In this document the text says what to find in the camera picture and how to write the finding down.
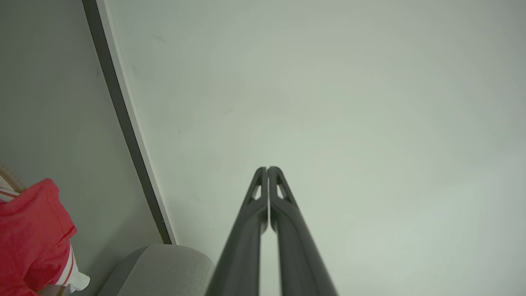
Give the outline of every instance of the red cloth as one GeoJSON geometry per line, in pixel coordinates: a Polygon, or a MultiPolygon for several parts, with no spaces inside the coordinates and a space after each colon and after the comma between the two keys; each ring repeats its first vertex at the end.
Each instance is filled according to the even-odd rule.
{"type": "Polygon", "coordinates": [[[33,296],[56,283],[76,232],[51,179],[0,203],[0,295],[33,296]]]}

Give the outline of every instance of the white trim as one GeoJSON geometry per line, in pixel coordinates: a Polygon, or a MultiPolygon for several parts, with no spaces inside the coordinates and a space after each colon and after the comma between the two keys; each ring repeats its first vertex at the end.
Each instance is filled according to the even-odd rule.
{"type": "Polygon", "coordinates": [[[174,234],[174,228],[171,224],[170,216],[166,212],[166,207],[163,199],[164,195],[160,189],[159,183],[157,182],[157,174],[155,173],[153,162],[151,160],[150,154],[148,153],[148,146],[146,145],[140,121],[137,116],[135,102],[129,87],[128,77],[126,75],[122,55],[120,53],[117,39],[115,39],[115,27],[113,26],[112,16],[107,0],[97,0],[97,6],[99,9],[100,20],[104,28],[104,34],[106,35],[106,41],[108,42],[109,52],[112,56],[113,67],[115,68],[115,73],[117,74],[117,79],[119,81],[120,91],[123,94],[124,103],[126,104],[126,109],[128,110],[130,121],[132,122],[135,138],[137,139],[140,152],[144,159],[146,171],[148,172],[148,176],[150,177],[151,186],[154,189],[155,197],[157,198],[157,203],[159,204],[161,214],[163,215],[163,219],[165,221],[168,234],[170,235],[170,239],[172,242],[177,242],[174,234]]]}

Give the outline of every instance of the white wall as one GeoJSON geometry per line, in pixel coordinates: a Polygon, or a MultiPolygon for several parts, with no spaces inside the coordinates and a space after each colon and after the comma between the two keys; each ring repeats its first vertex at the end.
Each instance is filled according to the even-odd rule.
{"type": "Polygon", "coordinates": [[[115,264],[162,243],[109,97],[80,0],[0,4],[0,163],[50,177],[94,295],[115,264]]]}
{"type": "Polygon", "coordinates": [[[524,2],[107,3],[178,243],[278,165],[341,295],[526,293],[524,2]]]}

